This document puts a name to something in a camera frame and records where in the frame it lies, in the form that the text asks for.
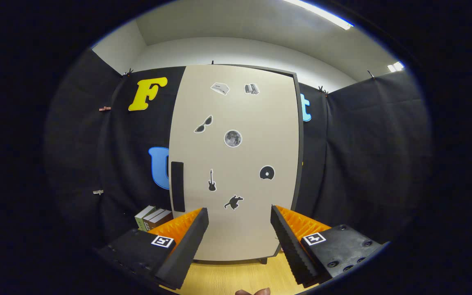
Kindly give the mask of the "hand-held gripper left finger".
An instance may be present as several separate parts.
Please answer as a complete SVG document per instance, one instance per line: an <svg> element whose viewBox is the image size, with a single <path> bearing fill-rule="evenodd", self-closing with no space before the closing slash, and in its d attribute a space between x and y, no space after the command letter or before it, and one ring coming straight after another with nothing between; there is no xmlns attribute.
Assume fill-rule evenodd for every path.
<svg viewBox="0 0 472 295"><path fill-rule="evenodd" d="M150 289L180 289L209 224L200 208L149 231L132 229L97 250L111 267Z"/></svg>

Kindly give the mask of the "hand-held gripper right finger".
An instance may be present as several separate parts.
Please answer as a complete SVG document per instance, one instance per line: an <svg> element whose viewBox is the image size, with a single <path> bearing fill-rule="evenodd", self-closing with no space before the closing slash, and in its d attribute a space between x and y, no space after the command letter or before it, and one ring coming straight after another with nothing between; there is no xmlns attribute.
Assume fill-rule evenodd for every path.
<svg viewBox="0 0 472 295"><path fill-rule="evenodd" d="M297 284L311 287L343 277L384 249L351 226L327 226L301 213L273 205L270 224Z"/></svg>

